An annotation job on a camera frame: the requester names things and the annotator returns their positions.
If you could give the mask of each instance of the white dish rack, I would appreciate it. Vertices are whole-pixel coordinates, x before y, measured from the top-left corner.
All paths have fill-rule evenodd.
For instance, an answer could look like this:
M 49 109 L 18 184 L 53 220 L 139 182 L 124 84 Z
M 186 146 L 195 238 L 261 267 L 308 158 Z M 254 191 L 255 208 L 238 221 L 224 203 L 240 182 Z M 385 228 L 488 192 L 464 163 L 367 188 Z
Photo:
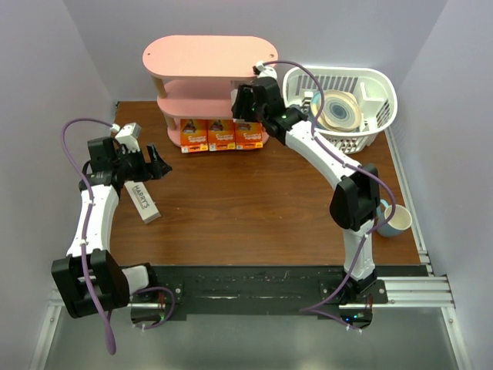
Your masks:
M 368 68 L 306 67 L 325 90 L 352 93 L 363 113 L 360 127 L 351 133 L 327 129 L 316 130 L 346 154 L 362 151 L 371 145 L 377 134 L 387 129 L 397 114 L 397 97 L 392 82 L 381 72 Z M 311 98 L 317 93 L 315 82 L 301 69 L 293 68 L 283 81 L 283 97 L 287 106 L 296 104 L 310 110 Z

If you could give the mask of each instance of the wood grain surface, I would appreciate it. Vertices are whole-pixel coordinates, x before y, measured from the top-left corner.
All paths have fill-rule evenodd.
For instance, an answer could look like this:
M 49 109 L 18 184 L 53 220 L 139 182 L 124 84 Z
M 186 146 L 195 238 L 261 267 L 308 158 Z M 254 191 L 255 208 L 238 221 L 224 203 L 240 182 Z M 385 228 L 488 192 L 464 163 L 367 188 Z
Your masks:
M 122 191 L 111 236 L 119 264 L 344 263 L 342 233 L 328 212 L 333 191 L 294 151 L 269 140 L 261 150 L 181 154 L 155 102 L 120 103 L 116 122 L 137 122 L 140 146 L 155 143 L 173 167 L 146 183 L 161 213 L 150 224 Z M 404 203 L 384 134 L 353 157 L 375 163 Z M 392 239 L 375 234 L 374 259 L 419 264 L 411 231 Z

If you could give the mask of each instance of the wall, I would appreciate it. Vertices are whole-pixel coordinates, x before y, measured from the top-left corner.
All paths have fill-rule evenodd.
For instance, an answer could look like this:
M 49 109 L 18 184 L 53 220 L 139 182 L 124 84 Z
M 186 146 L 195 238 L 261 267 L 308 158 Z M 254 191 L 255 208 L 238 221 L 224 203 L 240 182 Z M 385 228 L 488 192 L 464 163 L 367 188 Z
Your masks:
M 77 116 L 112 102 L 61 0 L 0 1 L 0 368 L 27 368 L 45 316 L 52 260 L 75 232 L 77 177 L 59 142 Z M 74 128 L 84 139 L 102 130 Z
M 435 272 L 477 369 L 491 368 L 493 3 L 449 0 L 397 96 L 400 155 Z
M 446 2 L 64 1 L 116 100 L 156 98 L 142 53 L 172 34 L 256 35 L 271 41 L 283 59 L 373 67 L 398 86 Z

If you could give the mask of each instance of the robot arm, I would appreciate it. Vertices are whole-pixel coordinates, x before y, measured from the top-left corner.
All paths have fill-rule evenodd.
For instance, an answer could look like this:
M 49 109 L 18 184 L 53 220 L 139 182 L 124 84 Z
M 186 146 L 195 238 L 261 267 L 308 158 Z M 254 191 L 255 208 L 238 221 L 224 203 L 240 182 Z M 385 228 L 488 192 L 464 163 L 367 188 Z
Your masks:
M 115 139 L 103 137 L 88 142 L 91 166 L 87 179 L 93 193 L 91 217 L 87 227 L 86 252 L 91 280 L 97 287 L 98 298 L 105 311 L 125 307 L 129 297 L 151 283 L 153 271 L 149 264 L 121 269 L 109 253 L 109 237 L 112 219 L 119 195 L 126 181 L 134 181 L 145 189 L 142 182 L 157 180 L 171 170 L 157 153 L 154 145 L 148 145 L 150 163 L 146 163 L 137 137 L 140 127 L 136 123 L 124 126 Z M 81 235 L 90 203 L 89 191 L 84 182 L 79 183 L 82 209 L 79 225 L 67 257 L 54 261 L 52 276 L 73 318 L 96 312 L 86 289 L 81 268 Z
M 286 108 L 275 78 L 262 77 L 262 75 L 265 76 L 265 72 L 258 70 L 257 66 L 254 70 L 257 69 L 256 72 L 260 72 L 260 77 L 255 79 L 252 85 L 238 87 L 232 108 L 233 118 L 247 122 L 260 121 L 270 136 L 308 160 L 335 190 L 330 205 L 330 214 L 343 229 L 346 252 L 344 270 L 348 272 L 361 239 L 373 226 L 380 203 L 378 186 L 374 181 L 343 166 L 327 153 L 314 140 L 308 116 L 297 107 Z M 315 135 L 343 163 L 355 167 L 361 166 L 319 133 L 316 132 Z M 377 169 L 373 165 L 366 165 L 363 168 L 377 176 Z M 354 269 L 350 273 L 355 293 L 359 294 L 373 284 L 376 280 L 374 269 L 370 235 L 364 242 Z

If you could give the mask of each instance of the mug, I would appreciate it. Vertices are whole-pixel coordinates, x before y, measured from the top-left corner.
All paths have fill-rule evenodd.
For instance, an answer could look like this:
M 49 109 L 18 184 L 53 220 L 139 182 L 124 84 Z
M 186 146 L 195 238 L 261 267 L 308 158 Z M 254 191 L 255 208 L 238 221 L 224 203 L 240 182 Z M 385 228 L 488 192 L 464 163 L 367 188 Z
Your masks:
M 380 207 L 377 208 L 379 222 L 386 219 L 391 214 L 392 210 L 392 206 L 389 206 L 385 200 L 380 200 L 380 203 L 385 207 L 385 210 L 384 212 L 382 212 Z M 379 227 L 377 232 L 382 237 L 396 237 L 397 235 L 402 234 L 403 231 L 411 227 L 412 223 L 413 217 L 411 216 L 411 212 L 409 212 L 406 207 L 397 204 L 394 216 L 391 218 L 388 224 Z

